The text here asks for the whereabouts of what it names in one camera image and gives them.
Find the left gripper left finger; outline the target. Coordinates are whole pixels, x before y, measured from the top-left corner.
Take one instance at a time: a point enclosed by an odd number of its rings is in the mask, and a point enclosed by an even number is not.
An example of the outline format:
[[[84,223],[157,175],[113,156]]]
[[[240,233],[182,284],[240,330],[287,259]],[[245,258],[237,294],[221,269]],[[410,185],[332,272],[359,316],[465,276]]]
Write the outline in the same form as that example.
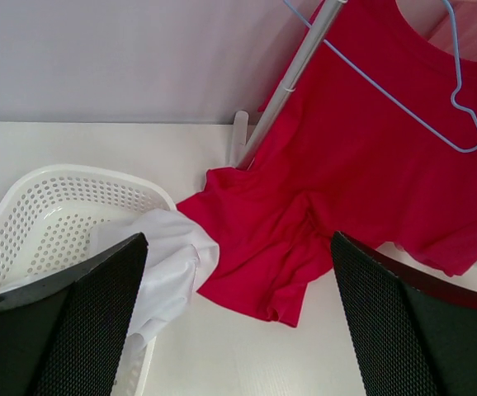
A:
[[[108,395],[144,272],[137,233],[0,292],[0,395]]]

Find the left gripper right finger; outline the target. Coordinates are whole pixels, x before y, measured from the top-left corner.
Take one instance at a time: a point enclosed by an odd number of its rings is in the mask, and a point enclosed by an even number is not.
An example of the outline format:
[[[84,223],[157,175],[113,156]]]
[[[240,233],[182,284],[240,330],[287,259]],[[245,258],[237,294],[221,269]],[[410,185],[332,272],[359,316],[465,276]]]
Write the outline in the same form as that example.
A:
[[[368,395],[477,395],[477,292],[336,232],[333,269]]]

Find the white t shirt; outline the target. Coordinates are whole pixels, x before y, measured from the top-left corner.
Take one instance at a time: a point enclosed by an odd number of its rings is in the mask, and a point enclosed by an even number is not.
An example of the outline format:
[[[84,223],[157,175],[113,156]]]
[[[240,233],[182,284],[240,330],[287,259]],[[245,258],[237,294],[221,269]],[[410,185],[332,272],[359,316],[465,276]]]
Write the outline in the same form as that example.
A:
[[[218,243],[199,224],[162,209],[95,225],[89,253],[94,256],[137,233],[145,236],[148,252],[113,395],[143,393],[156,336],[187,309],[220,255]]]

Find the crimson red t shirt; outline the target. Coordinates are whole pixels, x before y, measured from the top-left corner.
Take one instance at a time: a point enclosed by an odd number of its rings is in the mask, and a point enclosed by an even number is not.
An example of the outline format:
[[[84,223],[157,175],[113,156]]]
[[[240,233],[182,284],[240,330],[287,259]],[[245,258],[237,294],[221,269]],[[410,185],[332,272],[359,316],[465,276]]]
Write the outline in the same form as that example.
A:
[[[451,104],[451,55],[393,1],[350,1],[327,37],[252,166],[209,171],[178,206],[220,245],[200,294],[291,327],[337,231],[449,276],[477,261],[477,123]],[[461,68],[477,114],[477,62]]]

